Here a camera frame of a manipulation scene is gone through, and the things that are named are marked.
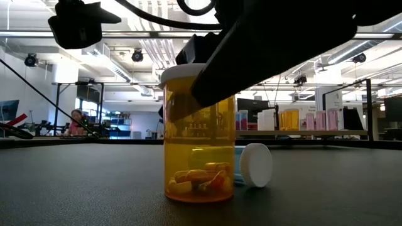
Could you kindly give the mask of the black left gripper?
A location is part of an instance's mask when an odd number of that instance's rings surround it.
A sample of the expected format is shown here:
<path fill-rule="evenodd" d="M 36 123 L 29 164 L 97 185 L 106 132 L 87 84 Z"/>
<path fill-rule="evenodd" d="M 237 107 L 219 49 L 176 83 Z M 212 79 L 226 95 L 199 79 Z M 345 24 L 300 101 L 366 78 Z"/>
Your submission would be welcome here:
<path fill-rule="evenodd" d="M 57 15 L 86 15 L 95 13 L 94 20 L 98 23 L 117 24 L 121 22 L 120 17 L 108 11 L 99 11 L 100 9 L 100 2 L 86 4 L 83 0 L 58 0 L 58 3 L 55 5 Z"/>

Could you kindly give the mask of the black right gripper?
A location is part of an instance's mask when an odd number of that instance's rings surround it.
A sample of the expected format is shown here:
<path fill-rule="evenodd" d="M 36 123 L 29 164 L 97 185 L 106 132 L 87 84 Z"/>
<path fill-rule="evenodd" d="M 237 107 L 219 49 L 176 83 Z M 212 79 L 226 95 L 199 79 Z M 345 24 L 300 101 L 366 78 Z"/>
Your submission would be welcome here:
<path fill-rule="evenodd" d="M 351 40 L 345 0 L 216 0 L 226 35 L 192 85 L 207 107 Z"/>

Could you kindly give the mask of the blue pill bottle white cap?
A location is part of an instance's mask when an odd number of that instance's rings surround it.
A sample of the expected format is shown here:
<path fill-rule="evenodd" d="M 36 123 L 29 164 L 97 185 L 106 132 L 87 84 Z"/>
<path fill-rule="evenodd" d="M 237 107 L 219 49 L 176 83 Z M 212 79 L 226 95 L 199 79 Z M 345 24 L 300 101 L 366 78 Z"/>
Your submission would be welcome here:
<path fill-rule="evenodd" d="M 251 143 L 235 147 L 234 181 L 253 188 L 263 188 L 273 173 L 273 157 L 268 147 Z"/>

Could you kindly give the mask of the wooden shelf board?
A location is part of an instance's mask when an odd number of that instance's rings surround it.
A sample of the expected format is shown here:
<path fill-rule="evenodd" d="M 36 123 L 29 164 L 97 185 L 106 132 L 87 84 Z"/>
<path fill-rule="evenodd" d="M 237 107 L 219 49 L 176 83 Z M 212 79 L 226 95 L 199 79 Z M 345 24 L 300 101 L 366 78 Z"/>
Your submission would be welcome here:
<path fill-rule="evenodd" d="M 358 135 L 366 136 L 367 131 L 237 131 L 236 136 L 346 136 L 346 135 Z"/>

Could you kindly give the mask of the blue storage shelves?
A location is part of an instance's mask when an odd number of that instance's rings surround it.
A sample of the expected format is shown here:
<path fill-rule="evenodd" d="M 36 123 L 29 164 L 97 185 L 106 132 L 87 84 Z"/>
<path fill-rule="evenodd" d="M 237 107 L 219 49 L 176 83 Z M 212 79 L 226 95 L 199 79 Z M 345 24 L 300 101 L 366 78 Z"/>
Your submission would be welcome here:
<path fill-rule="evenodd" d="M 103 122 L 109 131 L 110 139 L 130 139 L 131 124 L 130 114 L 127 112 L 112 111 L 107 112 Z"/>

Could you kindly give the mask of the black computer monitor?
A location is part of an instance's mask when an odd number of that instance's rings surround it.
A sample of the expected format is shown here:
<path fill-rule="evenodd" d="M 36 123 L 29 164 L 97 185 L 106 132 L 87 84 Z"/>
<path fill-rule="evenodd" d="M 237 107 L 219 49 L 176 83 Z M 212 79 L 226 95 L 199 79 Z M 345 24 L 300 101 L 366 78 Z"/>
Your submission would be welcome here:
<path fill-rule="evenodd" d="M 386 120 L 393 128 L 402 126 L 402 97 L 384 99 Z"/>
<path fill-rule="evenodd" d="M 237 109 L 247 110 L 249 114 L 257 115 L 258 112 L 269 109 L 268 101 L 253 99 L 237 99 Z"/>
<path fill-rule="evenodd" d="M 343 108 L 344 129 L 353 131 L 362 131 L 364 127 L 362 125 L 359 113 L 356 108 L 349 109 Z"/>

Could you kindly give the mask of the black overhead crossbar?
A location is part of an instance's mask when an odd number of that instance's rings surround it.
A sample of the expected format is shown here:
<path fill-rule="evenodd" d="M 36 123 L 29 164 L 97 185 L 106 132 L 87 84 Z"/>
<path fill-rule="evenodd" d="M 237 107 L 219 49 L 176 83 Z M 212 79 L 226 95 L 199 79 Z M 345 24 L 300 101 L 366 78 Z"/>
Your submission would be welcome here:
<path fill-rule="evenodd" d="M 189 39 L 193 35 L 205 36 L 203 31 L 103 31 L 107 39 Z M 0 30 L 0 38 L 53 38 L 51 31 Z M 352 40 L 402 41 L 402 33 L 357 33 Z"/>

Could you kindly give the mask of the person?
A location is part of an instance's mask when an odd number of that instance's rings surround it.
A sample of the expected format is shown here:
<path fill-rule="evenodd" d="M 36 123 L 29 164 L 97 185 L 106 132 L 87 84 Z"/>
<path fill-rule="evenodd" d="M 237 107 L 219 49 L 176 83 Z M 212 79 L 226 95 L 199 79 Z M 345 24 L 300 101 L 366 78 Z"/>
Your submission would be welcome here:
<path fill-rule="evenodd" d="M 84 115 L 81 110 L 75 109 L 71 112 L 72 121 L 69 128 L 66 130 L 66 136 L 84 136 L 87 134 L 85 129 L 81 126 L 84 123 Z"/>

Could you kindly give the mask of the black table mat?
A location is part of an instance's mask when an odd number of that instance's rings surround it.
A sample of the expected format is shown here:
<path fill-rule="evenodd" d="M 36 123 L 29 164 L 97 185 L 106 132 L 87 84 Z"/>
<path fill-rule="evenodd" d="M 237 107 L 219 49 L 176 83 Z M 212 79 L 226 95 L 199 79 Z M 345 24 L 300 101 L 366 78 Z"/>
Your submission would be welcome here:
<path fill-rule="evenodd" d="M 163 146 L 0 150 L 0 226 L 402 226 L 402 151 L 273 146 L 267 188 L 167 199 Z"/>

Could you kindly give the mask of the black monitor blue screen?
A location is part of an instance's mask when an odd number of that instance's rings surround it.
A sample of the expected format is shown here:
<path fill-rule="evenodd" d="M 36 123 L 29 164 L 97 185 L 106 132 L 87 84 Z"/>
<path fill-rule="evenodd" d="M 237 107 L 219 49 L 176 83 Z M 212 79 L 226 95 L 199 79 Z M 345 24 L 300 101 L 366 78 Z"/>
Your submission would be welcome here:
<path fill-rule="evenodd" d="M 19 100 L 0 101 L 0 121 L 11 121 L 16 118 Z"/>

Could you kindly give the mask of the black aluminium rig frame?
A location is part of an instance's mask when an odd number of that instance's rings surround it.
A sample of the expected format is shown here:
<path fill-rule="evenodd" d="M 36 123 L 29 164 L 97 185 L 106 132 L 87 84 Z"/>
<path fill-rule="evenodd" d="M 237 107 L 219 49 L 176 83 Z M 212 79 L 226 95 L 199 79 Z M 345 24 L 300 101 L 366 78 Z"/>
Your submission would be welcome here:
<path fill-rule="evenodd" d="M 268 139 L 240 139 L 236 141 L 237 146 L 245 146 L 249 143 L 262 143 L 266 146 L 283 146 L 292 148 L 294 146 L 342 146 L 348 148 L 367 149 L 390 149 L 402 151 L 402 141 L 365 141 L 350 139 L 333 140 L 268 140 Z M 124 145 L 162 145 L 163 140 L 156 139 L 0 139 L 0 149 L 30 148 L 37 146 L 58 146 L 67 144 L 124 144 Z"/>

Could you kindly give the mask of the black metal frame stand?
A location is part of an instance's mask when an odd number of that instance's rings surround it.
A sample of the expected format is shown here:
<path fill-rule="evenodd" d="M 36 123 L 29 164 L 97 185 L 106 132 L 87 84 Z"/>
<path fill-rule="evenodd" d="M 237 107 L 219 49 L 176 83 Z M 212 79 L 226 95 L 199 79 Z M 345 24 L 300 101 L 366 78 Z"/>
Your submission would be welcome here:
<path fill-rule="evenodd" d="M 80 96 L 80 100 L 85 100 L 88 102 L 94 102 L 97 104 L 96 108 L 96 118 L 94 118 L 95 122 L 98 124 L 103 120 L 103 104 L 104 104 L 104 91 L 105 91 L 105 83 L 103 82 L 95 82 L 94 80 L 89 80 L 88 82 L 85 81 L 78 81 L 78 82 L 70 82 L 70 83 L 53 83 L 53 85 L 57 86 L 56 91 L 56 99 L 54 113 L 54 126 L 58 125 L 58 120 L 60 119 L 62 122 L 65 122 L 66 118 L 70 119 L 70 113 L 67 110 L 72 110 L 72 101 L 77 97 L 77 91 L 80 89 L 86 89 L 87 95 Z M 97 96 L 91 100 L 89 99 L 89 90 L 94 89 L 95 87 L 100 87 L 100 90 L 96 90 Z"/>

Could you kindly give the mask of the black metal shelf frame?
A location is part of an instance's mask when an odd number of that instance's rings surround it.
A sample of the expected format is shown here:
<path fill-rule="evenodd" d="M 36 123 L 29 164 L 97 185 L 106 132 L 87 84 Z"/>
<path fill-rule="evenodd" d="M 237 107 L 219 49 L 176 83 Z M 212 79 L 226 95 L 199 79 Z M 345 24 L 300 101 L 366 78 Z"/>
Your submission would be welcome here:
<path fill-rule="evenodd" d="M 347 87 L 352 87 L 358 84 L 364 83 L 366 85 L 366 96 L 367 96 L 367 101 L 366 101 L 366 107 L 367 107 L 367 115 L 366 115 L 366 123 L 367 123 L 367 138 L 369 141 L 374 140 L 374 135 L 373 135 L 373 125 L 372 125 L 372 120 L 373 120 L 373 115 L 372 115 L 372 88 L 371 88 L 371 79 L 370 78 L 365 78 L 365 79 L 360 79 L 357 80 L 354 83 L 350 84 L 343 84 L 339 85 L 337 89 L 333 89 L 331 91 L 328 91 L 326 93 L 322 94 L 322 110 L 326 111 L 327 110 L 327 103 L 326 103 L 326 95 L 330 94 L 332 92 L 340 91 L 343 89 L 346 89 Z"/>

